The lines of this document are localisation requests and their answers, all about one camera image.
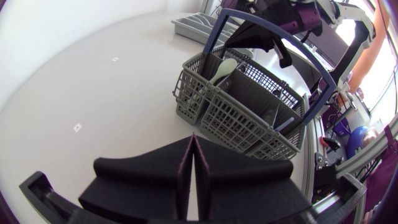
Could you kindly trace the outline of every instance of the utensil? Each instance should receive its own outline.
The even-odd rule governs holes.
[[[294,121],[294,117],[289,118],[287,121],[283,122],[279,127],[275,128],[275,131],[281,131],[282,129],[286,128],[291,122]]]
[[[218,79],[223,78],[227,75],[229,75],[230,73],[232,73],[234,71],[234,69],[237,66],[237,62],[235,59],[233,58],[228,58],[226,60],[224,60],[223,62],[220,63],[220,65],[218,66],[217,72],[216,74],[213,76],[213,78],[211,78],[211,80],[209,81],[211,84],[214,84]],[[205,89],[201,89],[198,91],[199,94],[204,94]],[[193,100],[197,100],[199,99],[199,96],[197,94],[195,94],[192,97]]]

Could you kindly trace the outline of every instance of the purple cloth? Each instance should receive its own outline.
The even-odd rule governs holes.
[[[384,128],[388,139],[388,148],[382,157],[381,164],[366,179],[365,212],[373,209],[383,198],[398,164],[398,141],[392,136],[389,126]]]

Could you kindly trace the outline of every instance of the cable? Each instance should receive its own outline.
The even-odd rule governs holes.
[[[219,7],[221,7],[221,5],[217,6],[217,7],[213,10],[213,12],[210,14],[210,16],[212,16],[212,15],[214,14],[214,12],[215,12]]]
[[[305,36],[303,37],[303,39],[300,40],[300,42],[301,42],[301,43],[304,43],[304,42],[308,39],[308,37],[310,36],[310,34],[311,34],[311,31],[308,30],[307,33],[305,34]]]

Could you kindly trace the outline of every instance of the gray plastic cutlery basket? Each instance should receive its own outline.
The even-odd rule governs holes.
[[[229,13],[242,19],[252,19],[247,16],[249,14],[223,9],[218,20],[225,19]],[[218,20],[220,24],[216,24],[215,29],[223,26],[223,21]],[[224,46],[214,48],[217,32],[211,33],[202,53],[183,64],[173,91],[177,114],[191,125],[203,116],[201,133],[247,156],[272,160],[293,158],[305,136],[306,123],[303,119],[308,114],[305,114],[303,98],[286,82],[246,55]],[[209,80],[227,58],[234,58],[238,67],[227,77],[220,78],[218,83],[211,84]],[[274,90],[280,90],[281,96],[275,96],[272,93]],[[263,115],[274,108],[278,108],[276,120],[274,126],[270,126]],[[290,118],[294,120],[280,132],[274,130]]]

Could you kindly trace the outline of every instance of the window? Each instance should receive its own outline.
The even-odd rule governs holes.
[[[373,19],[374,10],[365,1],[349,0],[345,2],[358,6],[369,18]],[[336,33],[350,45],[354,39],[354,28],[353,21],[343,21],[337,27]],[[388,124],[396,113],[394,75],[397,62],[391,49],[388,39],[385,38],[376,61],[359,86],[364,93],[363,103],[371,112],[372,123],[381,120],[383,125]]]

